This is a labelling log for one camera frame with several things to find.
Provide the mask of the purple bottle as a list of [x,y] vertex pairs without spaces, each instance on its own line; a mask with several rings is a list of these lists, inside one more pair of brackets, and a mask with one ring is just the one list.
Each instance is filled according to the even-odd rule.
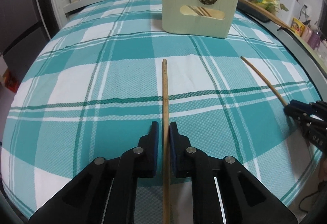
[[308,40],[308,45],[315,50],[320,45],[321,30],[317,27]]

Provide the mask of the cream utensil holder box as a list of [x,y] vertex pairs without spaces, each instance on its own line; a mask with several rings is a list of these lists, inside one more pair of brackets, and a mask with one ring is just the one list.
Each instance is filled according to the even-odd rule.
[[238,0],[162,0],[162,28],[172,34],[228,36]]

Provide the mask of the green pot holder mat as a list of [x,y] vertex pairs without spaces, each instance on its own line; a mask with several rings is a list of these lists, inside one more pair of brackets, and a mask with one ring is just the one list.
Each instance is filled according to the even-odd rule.
[[307,42],[305,42],[300,36],[298,36],[293,31],[287,28],[279,27],[277,31],[285,31],[295,42],[302,46],[307,52],[307,54],[314,60],[314,63],[320,69],[322,74],[326,77],[326,65],[324,63],[324,60],[319,57],[317,52],[313,48],[311,48],[311,46]]

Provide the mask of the yellow snack packet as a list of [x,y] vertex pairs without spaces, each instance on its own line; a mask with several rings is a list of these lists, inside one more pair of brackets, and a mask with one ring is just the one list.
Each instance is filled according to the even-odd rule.
[[295,34],[301,36],[304,31],[305,25],[300,20],[294,17],[291,22],[290,28]]

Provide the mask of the teal plaid tablecloth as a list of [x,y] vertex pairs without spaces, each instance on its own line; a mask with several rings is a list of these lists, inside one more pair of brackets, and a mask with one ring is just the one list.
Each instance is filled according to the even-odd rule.
[[227,38],[169,34],[161,0],[106,0],[82,10],[32,63],[3,135],[4,191],[25,217],[94,158],[117,158],[162,120],[167,60],[170,120],[207,155],[234,156],[291,204],[321,152],[286,101],[320,96],[286,47],[240,12]]

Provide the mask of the wooden chopstick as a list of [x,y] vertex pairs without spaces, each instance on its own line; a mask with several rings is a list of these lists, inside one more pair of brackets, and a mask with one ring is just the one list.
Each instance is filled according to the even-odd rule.
[[255,68],[246,58],[241,56],[242,61],[244,61],[259,77],[260,79],[270,88],[270,90],[275,94],[275,96],[278,98],[278,100],[281,102],[283,107],[288,105],[288,103],[285,101],[285,99],[280,95],[280,93],[273,87],[273,85],[265,78],[265,76],[257,69]]
[[163,100],[163,223],[170,224],[170,142],[168,109],[167,60],[162,61],[162,100]]

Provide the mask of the white knife block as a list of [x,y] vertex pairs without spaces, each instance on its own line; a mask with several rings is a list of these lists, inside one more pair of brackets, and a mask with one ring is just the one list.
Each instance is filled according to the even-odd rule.
[[299,16],[300,4],[298,0],[279,0],[279,2],[280,7],[276,16],[285,24],[291,26],[293,18]]

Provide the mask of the wooden cutting board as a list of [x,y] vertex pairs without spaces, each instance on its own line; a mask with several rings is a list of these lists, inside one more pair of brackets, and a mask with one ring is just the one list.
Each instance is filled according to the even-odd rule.
[[273,21],[277,25],[287,28],[287,29],[290,29],[289,25],[287,25],[285,22],[283,22],[282,20],[277,18],[275,15],[273,15],[269,11],[265,10],[264,8],[261,8],[258,5],[255,5],[254,3],[251,3],[250,1],[246,1],[246,0],[239,0],[239,2],[244,3],[248,7],[260,12],[261,14],[263,14],[265,17],[269,18],[271,21]]

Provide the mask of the silver refrigerator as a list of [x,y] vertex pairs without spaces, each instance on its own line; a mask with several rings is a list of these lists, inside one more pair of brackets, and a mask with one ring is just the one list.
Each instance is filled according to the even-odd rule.
[[18,81],[48,42],[37,0],[1,0],[1,55]]

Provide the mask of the red box on floor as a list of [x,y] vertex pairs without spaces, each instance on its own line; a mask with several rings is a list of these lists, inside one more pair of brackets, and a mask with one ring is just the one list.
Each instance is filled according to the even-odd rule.
[[1,75],[1,84],[13,93],[17,92],[20,85],[19,81],[12,75],[9,69],[6,69],[3,75]]

